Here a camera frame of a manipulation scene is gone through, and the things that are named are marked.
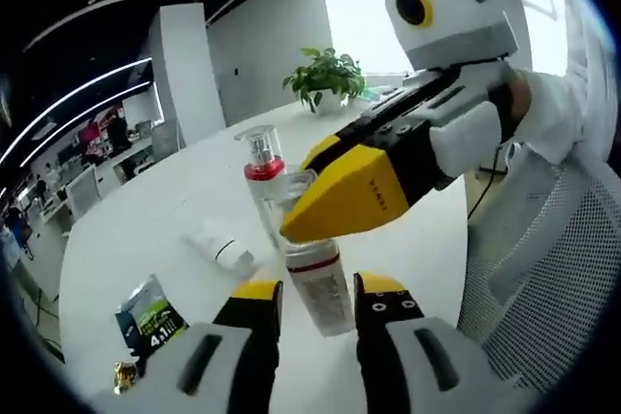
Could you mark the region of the person's right hand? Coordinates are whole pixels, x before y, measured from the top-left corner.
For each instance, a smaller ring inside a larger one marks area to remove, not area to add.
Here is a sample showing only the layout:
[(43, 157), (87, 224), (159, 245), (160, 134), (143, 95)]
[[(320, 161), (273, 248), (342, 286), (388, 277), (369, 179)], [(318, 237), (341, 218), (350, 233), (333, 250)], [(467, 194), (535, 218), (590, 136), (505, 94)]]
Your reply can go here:
[(510, 114), (512, 119), (519, 123), (530, 109), (531, 89), (524, 75), (517, 70), (510, 73), (507, 83), (511, 94)]

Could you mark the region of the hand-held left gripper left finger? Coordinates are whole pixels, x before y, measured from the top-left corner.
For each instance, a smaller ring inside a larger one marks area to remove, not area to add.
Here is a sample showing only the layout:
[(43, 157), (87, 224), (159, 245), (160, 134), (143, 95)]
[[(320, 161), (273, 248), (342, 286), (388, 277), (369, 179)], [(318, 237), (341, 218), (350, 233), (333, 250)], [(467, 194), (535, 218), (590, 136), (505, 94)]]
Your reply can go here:
[(211, 323), (195, 324), (147, 360), (129, 391), (102, 393), (96, 413), (266, 413), (279, 362), (283, 283), (247, 281)]

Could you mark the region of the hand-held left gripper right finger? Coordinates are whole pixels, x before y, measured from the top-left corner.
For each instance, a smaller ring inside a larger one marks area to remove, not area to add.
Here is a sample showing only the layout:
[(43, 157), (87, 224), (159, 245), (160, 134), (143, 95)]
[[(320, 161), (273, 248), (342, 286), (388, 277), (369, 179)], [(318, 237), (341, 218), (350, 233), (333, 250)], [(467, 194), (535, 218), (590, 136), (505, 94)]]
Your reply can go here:
[(371, 413), (528, 413), (534, 392), (492, 370), (483, 349), (441, 318), (423, 314), (386, 275), (353, 276), (354, 315)]

